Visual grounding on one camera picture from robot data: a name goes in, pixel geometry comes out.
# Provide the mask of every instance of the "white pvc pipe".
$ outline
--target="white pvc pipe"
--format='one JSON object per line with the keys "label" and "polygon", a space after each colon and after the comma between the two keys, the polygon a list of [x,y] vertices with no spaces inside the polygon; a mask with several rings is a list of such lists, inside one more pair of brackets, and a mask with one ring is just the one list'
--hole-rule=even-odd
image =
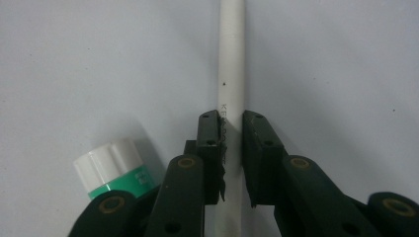
{"label": "white pvc pipe", "polygon": [[244,112],[244,0],[221,0],[218,111],[225,118],[225,202],[215,207],[215,236],[241,236],[241,124]]}

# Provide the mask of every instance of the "bolt hole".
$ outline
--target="bolt hole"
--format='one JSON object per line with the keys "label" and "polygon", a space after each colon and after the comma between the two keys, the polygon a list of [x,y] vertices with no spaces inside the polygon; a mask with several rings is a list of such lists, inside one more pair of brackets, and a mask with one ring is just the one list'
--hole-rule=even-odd
{"label": "bolt hole", "polygon": [[298,158],[298,157],[291,159],[291,164],[294,167],[299,168],[301,170],[306,170],[310,167],[310,163],[308,163],[308,161],[302,158]]}
{"label": "bolt hole", "polygon": [[125,204],[126,200],[123,197],[112,196],[102,200],[99,210],[104,214],[111,214],[124,207]]}
{"label": "bolt hole", "polygon": [[178,165],[184,169],[189,169],[195,166],[195,160],[188,157],[182,158],[178,161]]}
{"label": "bolt hole", "polygon": [[416,211],[413,209],[413,207],[398,199],[386,198],[382,201],[382,203],[388,210],[395,214],[406,217],[413,217],[416,215]]}
{"label": "bolt hole", "polygon": [[346,233],[350,235],[357,236],[361,234],[361,230],[357,226],[348,222],[343,223],[342,228]]}
{"label": "bolt hole", "polygon": [[169,234],[177,234],[181,231],[181,224],[178,222],[169,222],[166,223],[164,226],[164,229],[166,230],[166,233]]}

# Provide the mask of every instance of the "white wall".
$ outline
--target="white wall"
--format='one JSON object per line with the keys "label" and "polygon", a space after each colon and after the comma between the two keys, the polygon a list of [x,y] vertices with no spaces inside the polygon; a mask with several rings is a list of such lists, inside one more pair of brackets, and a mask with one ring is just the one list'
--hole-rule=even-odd
{"label": "white wall", "polygon": [[[157,182],[216,107],[218,1],[0,1],[0,236],[65,236],[72,161],[131,136]],[[247,1],[247,106],[347,195],[419,202],[419,3]],[[278,233],[248,207],[245,236]],[[208,234],[211,236],[211,213]]]}

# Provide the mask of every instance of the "black clamp jaw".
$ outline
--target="black clamp jaw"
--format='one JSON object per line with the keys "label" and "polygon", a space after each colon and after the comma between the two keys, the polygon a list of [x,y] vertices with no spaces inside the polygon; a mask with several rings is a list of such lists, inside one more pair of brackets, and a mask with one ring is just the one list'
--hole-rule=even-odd
{"label": "black clamp jaw", "polygon": [[[217,111],[201,115],[197,140],[172,159],[160,187],[139,198],[123,191],[96,197],[69,236],[204,236],[205,205],[225,190],[222,123]],[[243,114],[242,132],[251,204],[275,206],[282,236],[419,236],[419,205],[409,198],[377,193],[363,204],[345,196],[315,162],[289,155],[257,113]]]}

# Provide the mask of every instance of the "white bottle cap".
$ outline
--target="white bottle cap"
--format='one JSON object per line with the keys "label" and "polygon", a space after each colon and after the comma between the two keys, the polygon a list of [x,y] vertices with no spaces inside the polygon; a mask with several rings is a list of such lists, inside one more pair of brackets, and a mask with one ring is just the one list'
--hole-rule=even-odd
{"label": "white bottle cap", "polygon": [[142,164],[129,138],[109,142],[74,161],[74,167],[88,193]]}

